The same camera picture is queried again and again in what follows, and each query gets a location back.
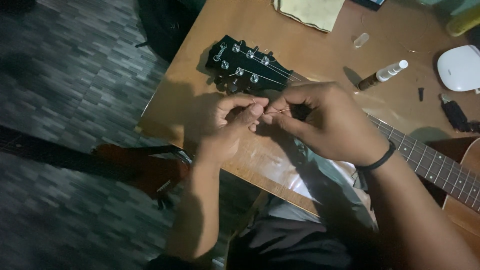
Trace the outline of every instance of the black wristband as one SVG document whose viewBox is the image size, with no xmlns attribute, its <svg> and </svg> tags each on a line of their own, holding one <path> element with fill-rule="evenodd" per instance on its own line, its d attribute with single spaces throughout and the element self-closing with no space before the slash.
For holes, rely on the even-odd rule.
<svg viewBox="0 0 480 270">
<path fill-rule="evenodd" d="M 357 168 L 357 170 L 362 171 L 362 172 L 369 172 L 369 171 L 375 170 L 376 168 L 382 166 L 393 155 L 393 153 L 396 150 L 395 144 L 391 140 L 388 140 L 388 141 L 390 142 L 390 147 L 388 148 L 388 151 L 384 154 L 384 156 L 381 159 L 379 159 L 377 162 L 375 162 L 372 165 L 355 166 Z"/>
</svg>

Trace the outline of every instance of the fretboard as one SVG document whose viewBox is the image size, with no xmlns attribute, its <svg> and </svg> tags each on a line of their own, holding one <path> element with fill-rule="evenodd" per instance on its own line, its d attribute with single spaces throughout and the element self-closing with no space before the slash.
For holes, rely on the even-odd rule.
<svg viewBox="0 0 480 270">
<path fill-rule="evenodd" d="M 372 115 L 367 116 L 380 132 L 396 145 L 417 175 L 474 211 L 480 212 L 480 182 L 476 173 Z"/>
</svg>

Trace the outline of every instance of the white bottle cap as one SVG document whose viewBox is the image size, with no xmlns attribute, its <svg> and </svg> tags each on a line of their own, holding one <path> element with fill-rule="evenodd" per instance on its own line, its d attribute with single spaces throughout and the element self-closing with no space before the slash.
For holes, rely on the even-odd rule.
<svg viewBox="0 0 480 270">
<path fill-rule="evenodd" d="M 402 69 L 406 67 L 408 67 L 407 60 L 402 60 L 398 63 L 391 64 L 386 68 L 382 68 L 381 70 L 377 71 L 377 79 L 380 82 L 384 82 L 390 79 L 391 77 L 395 76 L 397 73 L 399 73 Z"/>
</svg>

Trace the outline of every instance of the black headstock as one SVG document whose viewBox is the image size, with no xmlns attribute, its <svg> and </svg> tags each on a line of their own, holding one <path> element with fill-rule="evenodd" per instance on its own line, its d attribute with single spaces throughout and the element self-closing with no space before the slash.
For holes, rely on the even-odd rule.
<svg viewBox="0 0 480 270">
<path fill-rule="evenodd" d="M 258 90 L 281 91 L 287 87 L 293 70 L 287 70 L 273 57 L 273 53 L 249 48 L 244 40 L 224 36 L 208 52 L 205 67 L 216 73 L 215 84 L 228 94 Z"/>
</svg>

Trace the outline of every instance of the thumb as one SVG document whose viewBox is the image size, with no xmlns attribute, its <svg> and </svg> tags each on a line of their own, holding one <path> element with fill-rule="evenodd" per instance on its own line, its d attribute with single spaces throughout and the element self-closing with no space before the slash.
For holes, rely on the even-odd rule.
<svg viewBox="0 0 480 270">
<path fill-rule="evenodd" d="M 229 124 L 233 129 L 241 129 L 252 125 L 262 115 L 264 108 L 260 104 L 252 104 L 247 109 L 242 111 Z"/>
<path fill-rule="evenodd" d="M 282 113 L 269 113 L 263 117 L 263 120 L 267 124 L 278 125 L 281 129 L 298 137 L 307 144 L 313 142 L 316 134 L 319 132 L 314 126 Z"/>
</svg>

